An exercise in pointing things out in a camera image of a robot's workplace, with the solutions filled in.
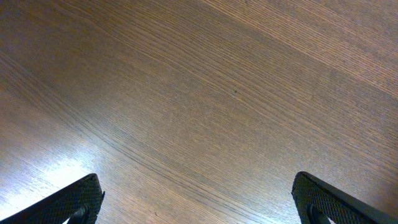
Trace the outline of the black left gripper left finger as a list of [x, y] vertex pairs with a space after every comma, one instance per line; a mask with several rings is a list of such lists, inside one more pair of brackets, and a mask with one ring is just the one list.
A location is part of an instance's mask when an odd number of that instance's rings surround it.
[[43, 200], [1, 220], [1, 224], [95, 224], [104, 195], [98, 176], [94, 173], [88, 174]]

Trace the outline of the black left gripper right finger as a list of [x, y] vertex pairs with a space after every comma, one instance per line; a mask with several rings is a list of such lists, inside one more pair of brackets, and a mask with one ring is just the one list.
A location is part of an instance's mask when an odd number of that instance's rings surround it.
[[296, 174], [292, 196], [302, 224], [397, 224], [397, 219], [308, 172]]

